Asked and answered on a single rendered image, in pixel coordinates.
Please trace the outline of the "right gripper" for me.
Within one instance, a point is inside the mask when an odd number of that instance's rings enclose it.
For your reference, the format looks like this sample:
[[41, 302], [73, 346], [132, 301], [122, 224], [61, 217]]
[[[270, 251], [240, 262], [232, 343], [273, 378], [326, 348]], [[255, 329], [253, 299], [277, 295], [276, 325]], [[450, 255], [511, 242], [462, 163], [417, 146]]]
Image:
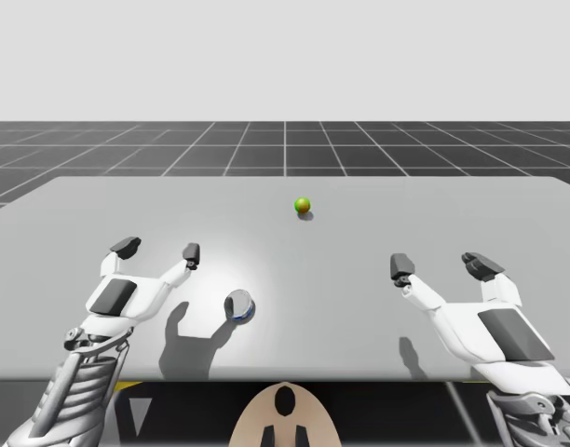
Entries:
[[390, 256], [390, 278], [404, 299], [427, 312], [447, 350], [502, 392], [570, 396], [569, 384], [550, 363], [550, 347], [515, 306], [522, 298], [505, 268], [477, 252], [465, 252], [461, 260], [480, 282], [484, 302], [510, 305], [446, 304], [405, 253]]

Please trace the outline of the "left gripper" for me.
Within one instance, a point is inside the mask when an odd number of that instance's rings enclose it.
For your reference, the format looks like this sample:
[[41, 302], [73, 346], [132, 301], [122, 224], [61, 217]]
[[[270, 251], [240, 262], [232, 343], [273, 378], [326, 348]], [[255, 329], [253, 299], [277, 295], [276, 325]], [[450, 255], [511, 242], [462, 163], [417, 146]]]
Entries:
[[139, 237], [126, 237], [109, 249], [100, 266], [103, 278], [86, 302], [88, 316], [82, 322], [86, 334], [117, 336], [152, 318], [165, 303], [170, 287], [180, 287], [200, 264], [200, 245], [189, 243], [182, 260], [159, 278], [142, 278], [125, 273], [125, 262], [140, 247]]

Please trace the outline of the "tan robot part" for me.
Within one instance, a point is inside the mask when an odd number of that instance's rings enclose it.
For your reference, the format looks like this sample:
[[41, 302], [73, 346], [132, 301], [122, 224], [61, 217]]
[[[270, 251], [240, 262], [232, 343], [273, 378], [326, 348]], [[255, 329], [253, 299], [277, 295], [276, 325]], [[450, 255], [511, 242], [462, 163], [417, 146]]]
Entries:
[[342, 447], [326, 408], [307, 389], [279, 383], [246, 406], [228, 447]]

